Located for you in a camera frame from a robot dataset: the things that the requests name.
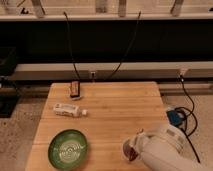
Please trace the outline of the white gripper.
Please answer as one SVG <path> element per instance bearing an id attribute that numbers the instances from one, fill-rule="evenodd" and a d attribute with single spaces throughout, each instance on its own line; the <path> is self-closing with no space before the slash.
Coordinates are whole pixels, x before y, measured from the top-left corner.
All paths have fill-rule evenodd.
<path id="1" fill-rule="evenodd" d="M 133 137 L 137 137 L 136 151 L 139 152 L 140 154 L 142 152 L 145 143 L 148 141 L 147 133 L 144 130 L 141 130 L 137 132 Z"/>

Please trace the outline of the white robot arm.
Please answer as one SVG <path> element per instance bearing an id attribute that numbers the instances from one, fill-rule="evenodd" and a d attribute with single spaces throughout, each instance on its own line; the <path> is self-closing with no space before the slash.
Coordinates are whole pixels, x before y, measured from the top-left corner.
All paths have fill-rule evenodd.
<path id="1" fill-rule="evenodd" d="M 186 136 L 177 127 L 163 124 L 154 130 L 134 135 L 129 146 L 152 171 L 213 171 L 180 154 Z"/>

